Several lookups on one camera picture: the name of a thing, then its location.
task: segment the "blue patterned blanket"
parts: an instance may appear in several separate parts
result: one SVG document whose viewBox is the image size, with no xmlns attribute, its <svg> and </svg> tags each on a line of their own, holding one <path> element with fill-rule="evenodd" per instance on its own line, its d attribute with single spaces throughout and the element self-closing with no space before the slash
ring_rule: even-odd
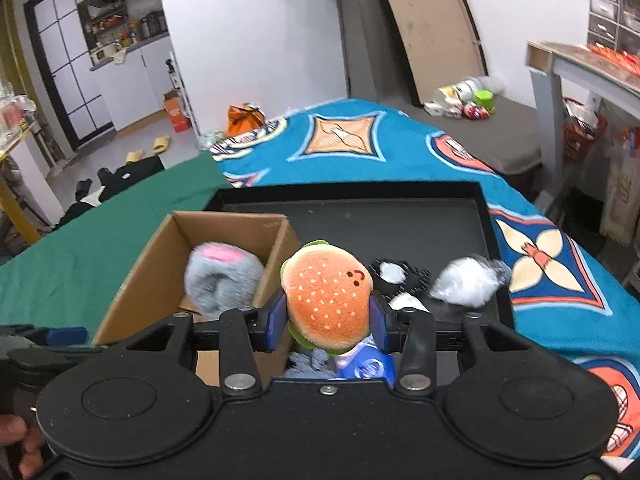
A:
<svg viewBox="0 0 640 480">
<path fill-rule="evenodd" d="M 476 180 L 489 205 L 517 330 L 612 387 L 607 453 L 640 455 L 640 305 L 571 238 L 445 132 L 345 100 L 271 121 L 212 149 L 237 187 L 375 180 Z"/>
</svg>

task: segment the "yellow table leg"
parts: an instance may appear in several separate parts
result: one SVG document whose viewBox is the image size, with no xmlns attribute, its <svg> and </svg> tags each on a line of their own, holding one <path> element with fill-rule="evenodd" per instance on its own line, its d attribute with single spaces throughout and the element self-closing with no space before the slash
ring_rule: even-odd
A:
<svg viewBox="0 0 640 480">
<path fill-rule="evenodd" d="M 33 245 L 40 240 L 40 233 L 25 216 L 20 204 L 18 204 L 9 186 L 7 186 L 4 181 L 4 178 L 0 178 L 0 204 L 6 211 L 9 220 L 11 220 L 15 228 L 18 229 L 18 232 L 29 245 Z"/>
</svg>

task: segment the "orange bag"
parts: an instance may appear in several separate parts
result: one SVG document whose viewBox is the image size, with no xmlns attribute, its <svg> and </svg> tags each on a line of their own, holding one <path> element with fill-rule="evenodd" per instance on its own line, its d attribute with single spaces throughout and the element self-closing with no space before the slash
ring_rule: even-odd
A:
<svg viewBox="0 0 640 480">
<path fill-rule="evenodd" d="M 225 139 L 255 130 L 264 126 L 265 123 L 264 114 L 259 108 L 251 106 L 249 103 L 242 106 L 230 106 L 228 117 L 229 124 L 226 127 Z"/>
</svg>

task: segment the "brown board with black frame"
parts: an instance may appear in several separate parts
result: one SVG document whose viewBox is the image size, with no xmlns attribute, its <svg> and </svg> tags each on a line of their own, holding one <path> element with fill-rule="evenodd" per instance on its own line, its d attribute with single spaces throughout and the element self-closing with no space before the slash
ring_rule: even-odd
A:
<svg viewBox="0 0 640 480">
<path fill-rule="evenodd" d="M 466 0 L 382 0 L 404 51 L 412 102 L 474 75 L 486 75 L 478 30 Z"/>
</svg>

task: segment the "yellow slipper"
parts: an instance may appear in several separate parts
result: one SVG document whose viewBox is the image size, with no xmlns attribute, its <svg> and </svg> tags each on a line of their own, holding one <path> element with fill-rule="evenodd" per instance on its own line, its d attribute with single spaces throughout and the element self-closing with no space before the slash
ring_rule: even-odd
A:
<svg viewBox="0 0 640 480">
<path fill-rule="evenodd" d="M 142 160 L 143 155 L 145 155 L 145 150 L 137 150 L 136 152 L 129 152 L 127 153 L 127 158 L 124 160 L 124 163 L 125 165 L 132 164 L 134 162 Z"/>
<path fill-rule="evenodd" d="M 171 137 L 169 136 L 158 137 L 154 140 L 154 155 L 164 153 L 169 148 L 169 142 L 171 142 Z"/>
</svg>

